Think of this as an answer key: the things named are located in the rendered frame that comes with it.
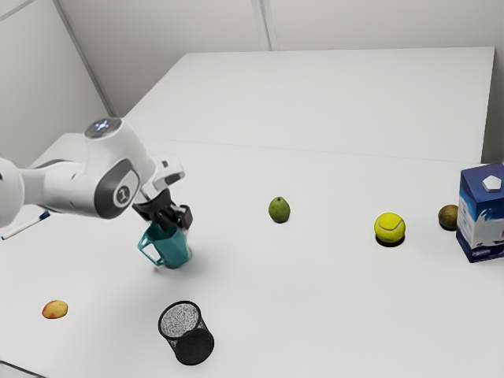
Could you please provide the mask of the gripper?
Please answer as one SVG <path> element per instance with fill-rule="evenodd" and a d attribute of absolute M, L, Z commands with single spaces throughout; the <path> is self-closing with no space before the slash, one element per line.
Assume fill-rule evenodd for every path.
<path fill-rule="evenodd" d="M 172 200 L 169 189 L 164 189 L 148 202 L 134 203 L 132 208 L 145 221 L 157 224 L 163 232 L 167 232 L 171 225 L 189 228 L 193 222 L 191 208 L 187 205 L 178 206 Z"/>

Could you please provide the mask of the teal faceted mug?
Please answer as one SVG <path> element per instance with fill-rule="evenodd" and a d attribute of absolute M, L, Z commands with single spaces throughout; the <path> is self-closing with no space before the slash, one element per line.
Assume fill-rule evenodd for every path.
<path fill-rule="evenodd" d="M 145 251 L 149 245 L 157 251 L 157 258 L 151 257 Z M 138 241 L 137 248 L 155 266 L 164 265 L 170 269 L 178 269 L 191 259 L 191 250 L 185 235 L 173 224 L 164 231 L 158 224 L 151 223 Z"/>

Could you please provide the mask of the black mesh pen holder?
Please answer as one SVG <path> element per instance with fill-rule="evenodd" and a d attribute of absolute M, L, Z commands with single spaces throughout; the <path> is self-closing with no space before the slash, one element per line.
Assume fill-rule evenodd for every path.
<path fill-rule="evenodd" d="M 200 308 L 191 301 L 168 306 L 158 319 L 157 329 L 182 365 L 198 365 L 213 353 L 214 337 Z"/>

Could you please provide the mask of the green pear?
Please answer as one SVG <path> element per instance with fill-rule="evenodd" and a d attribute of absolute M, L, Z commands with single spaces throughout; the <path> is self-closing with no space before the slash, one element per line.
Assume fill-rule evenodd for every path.
<path fill-rule="evenodd" d="M 291 207 L 283 197 L 275 197 L 269 204 L 269 216 L 276 223 L 288 221 Z"/>

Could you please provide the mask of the yellow red apple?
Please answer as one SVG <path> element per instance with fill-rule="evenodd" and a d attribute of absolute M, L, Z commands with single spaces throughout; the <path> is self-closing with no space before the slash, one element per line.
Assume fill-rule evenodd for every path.
<path fill-rule="evenodd" d="M 42 310 L 42 316 L 46 319 L 58 319 L 67 315 L 69 306 L 62 300 L 49 301 Z"/>

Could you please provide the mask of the white pen with blue cap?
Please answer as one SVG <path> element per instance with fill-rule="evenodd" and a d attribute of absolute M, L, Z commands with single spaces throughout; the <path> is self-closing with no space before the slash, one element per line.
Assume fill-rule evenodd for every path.
<path fill-rule="evenodd" d="M 40 223 L 41 221 L 47 219 L 50 216 L 50 213 L 48 211 L 45 211 L 44 213 L 41 213 L 37 218 L 30 220 L 29 222 L 22 224 L 21 226 L 18 226 L 17 228 L 14 228 L 13 230 L 10 230 L 3 235 L 0 236 L 1 240 L 7 240 L 10 239 L 11 237 L 21 233 L 22 231 Z"/>

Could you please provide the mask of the yellow tennis ball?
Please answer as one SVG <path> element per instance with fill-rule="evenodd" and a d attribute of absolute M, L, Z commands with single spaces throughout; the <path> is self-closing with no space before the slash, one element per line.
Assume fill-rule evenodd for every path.
<path fill-rule="evenodd" d="M 396 243 L 406 235 L 406 223 L 396 213 L 382 213 L 375 220 L 374 232 L 384 243 Z"/>

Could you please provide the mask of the brown kiwi fruit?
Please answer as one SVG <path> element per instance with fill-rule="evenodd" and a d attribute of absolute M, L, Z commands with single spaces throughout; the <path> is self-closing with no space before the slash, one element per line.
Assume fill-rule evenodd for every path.
<path fill-rule="evenodd" d="M 438 212 L 438 222 L 442 228 L 454 231 L 457 228 L 458 222 L 458 206 L 443 206 Z"/>

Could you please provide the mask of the blue and white carton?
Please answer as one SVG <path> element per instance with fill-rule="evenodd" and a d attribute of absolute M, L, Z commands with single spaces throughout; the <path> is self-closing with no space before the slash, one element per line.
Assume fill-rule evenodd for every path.
<path fill-rule="evenodd" d="M 456 237 L 471 263 L 504 257 L 504 162 L 461 171 Z"/>

